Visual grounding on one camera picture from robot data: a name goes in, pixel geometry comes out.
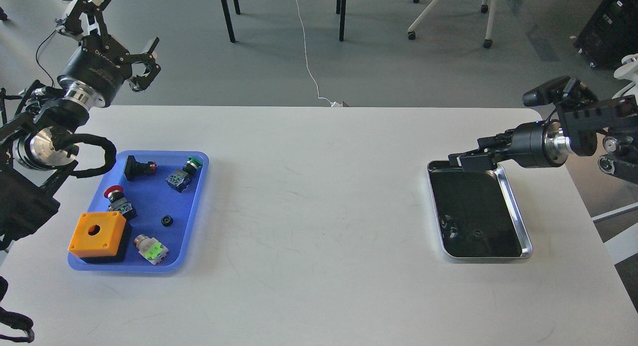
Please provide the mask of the black cylindrical gripper body image-right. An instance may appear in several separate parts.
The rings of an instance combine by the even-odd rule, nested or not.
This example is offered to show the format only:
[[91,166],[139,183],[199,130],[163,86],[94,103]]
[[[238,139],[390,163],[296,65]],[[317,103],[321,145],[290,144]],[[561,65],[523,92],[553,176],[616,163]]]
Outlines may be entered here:
[[524,168],[557,168],[571,150],[558,121],[520,124],[512,132],[508,158]]

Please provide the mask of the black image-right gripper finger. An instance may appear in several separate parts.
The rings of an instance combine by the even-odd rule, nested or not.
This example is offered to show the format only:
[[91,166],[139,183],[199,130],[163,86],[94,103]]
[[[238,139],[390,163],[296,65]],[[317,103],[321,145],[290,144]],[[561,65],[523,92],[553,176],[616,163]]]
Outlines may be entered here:
[[[468,151],[469,153],[478,152],[500,152],[509,155],[509,149],[512,146],[513,129],[498,133],[492,137],[483,137],[477,139],[478,148]],[[458,164],[458,155],[462,153],[449,154],[448,161],[453,167],[460,167]]]
[[458,164],[467,173],[482,173],[494,171],[501,162],[511,159],[511,156],[500,152],[467,152],[458,155]]

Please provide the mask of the black cylindrical gripper body image-left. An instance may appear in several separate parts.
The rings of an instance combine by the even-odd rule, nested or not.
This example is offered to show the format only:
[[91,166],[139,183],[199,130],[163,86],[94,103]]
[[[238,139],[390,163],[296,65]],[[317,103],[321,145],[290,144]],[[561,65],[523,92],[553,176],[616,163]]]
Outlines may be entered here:
[[121,86],[132,76],[129,64],[119,64],[122,46],[110,46],[104,50],[96,39],[83,39],[71,56],[57,82],[68,88],[72,82],[82,82],[102,96],[99,108],[109,107]]

